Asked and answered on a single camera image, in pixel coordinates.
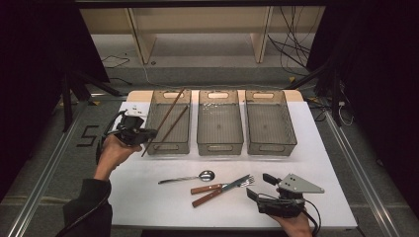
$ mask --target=metal spoon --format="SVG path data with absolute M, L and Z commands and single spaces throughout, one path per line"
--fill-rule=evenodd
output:
M 172 179 L 172 180 L 164 180 L 164 181 L 160 181 L 158 184 L 161 185 L 161 184 L 170 183 L 170 182 L 194 180 L 194 179 L 201 179 L 202 181 L 208 182 L 208 181 L 213 180 L 214 178 L 215 178 L 215 173 L 213 171 L 205 170 L 205 171 L 202 171 L 198 176 L 184 177 L 184 178 Z

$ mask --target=human hand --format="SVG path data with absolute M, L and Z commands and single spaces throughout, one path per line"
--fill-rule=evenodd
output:
M 278 221 L 290 237 L 312 236 L 308 218 L 302 212 L 297 217 L 293 218 L 282 218 L 274 215 L 269 216 Z
M 133 152 L 140 151 L 141 146 L 126 146 L 113 134 L 104 142 L 99 164 L 93 179 L 108 181 L 113 170 L 122 164 Z

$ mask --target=knife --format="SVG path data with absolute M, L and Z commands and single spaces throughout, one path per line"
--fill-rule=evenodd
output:
M 251 176 L 251 177 L 249 177 L 249 179 L 246 179 L 244 182 L 238 184 L 237 188 L 249 186 L 249 185 L 253 184 L 254 182 L 255 182 L 255 179 L 253 178 L 253 176 Z M 209 185 L 209 186 L 192 188 L 191 189 L 191 195 L 196 195 L 196 194 L 200 194 L 200 193 L 204 193 L 204 192 L 208 192 L 208 191 L 214 191 L 216 189 L 221 189 L 222 187 L 225 187 L 227 185 L 228 184 L 216 184 L 216 185 Z
M 232 188 L 237 187 L 237 185 L 243 183 L 245 180 L 249 179 L 249 177 L 250 177 L 250 175 L 243 176 L 242 178 L 240 178 L 240 179 L 238 179 L 238 180 L 236 180 L 236 181 L 234 181 L 234 182 L 232 182 L 232 183 L 230 183 L 230 184 L 228 184 L 224 187 L 221 187 L 220 189 L 216 189 L 214 192 L 210 193 L 209 195 L 206 195 L 206 196 L 203 196 L 199 199 L 194 200 L 192 202 L 192 206 L 197 207 L 197 206 L 203 204 L 204 202 L 206 202 L 206 201 L 208 201 L 212 198 L 217 197 L 221 193 L 227 192 L 227 191 L 231 190 Z

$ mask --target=white tabletop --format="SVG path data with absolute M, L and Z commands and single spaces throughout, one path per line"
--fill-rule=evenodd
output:
M 114 209 L 114 225 L 155 229 L 277 229 L 279 224 L 258 212 L 256 203 L 247 197 L 244 188 L 228 191 L 196 208 L 192 207 L 192 201 L 205 194 L 192 196 L 191 188 L 229 183 L 250 174 L 256 178 L 255 185 L 249 187 L 252 191 L 277 197 L 276 187 L 265 183 L 262 174 L 284 178 L 293 173 L 325 190 L 324 194 L 304 194 L 318 208 L 322 228 L 352 229 L 357 226 L 305 102 L 288 102 L 298 142 L 291 156 L 248 155 L 244 124 L 245 142 L 240 156 L 200 156 L 197 146 L 197 95 L 198 91 L 193 91 L 190 154 L 145 154 L 141 157 L 141 151 L 131 155 L 113 172 L 113 190 L 109 201 Z M 240 98 L 242 121 L 245 121 L 243 102 L 244 99 Z M 146 116 L 149 103 L 124 102 L 121 110 L 133 106 Z M 203 170 L 213 170 L 215 179 L 209 183 L 191 180 L 157 184 L 161 180 L 197 176 Z M 317 220 L 314 208 L 308 203 L 305 206 Z

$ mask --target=fork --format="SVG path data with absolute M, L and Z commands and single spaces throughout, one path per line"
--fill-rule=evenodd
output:
M 237 185 L 238 188 L 243 188 L 252 185 L 255 183 L 255 178 L 253 176 L 249 177 L 247 180 L 243 181 L 241 184 Z M 228 184 L 217 184 L 217 185 L 210 185 L 210 186 L 203 186 L 198 188 L 191 189 L 191 195 L 200 194 L 207 191 L 212 191 L 216 189 L 222 189 L 223 187 L 227 186 Z

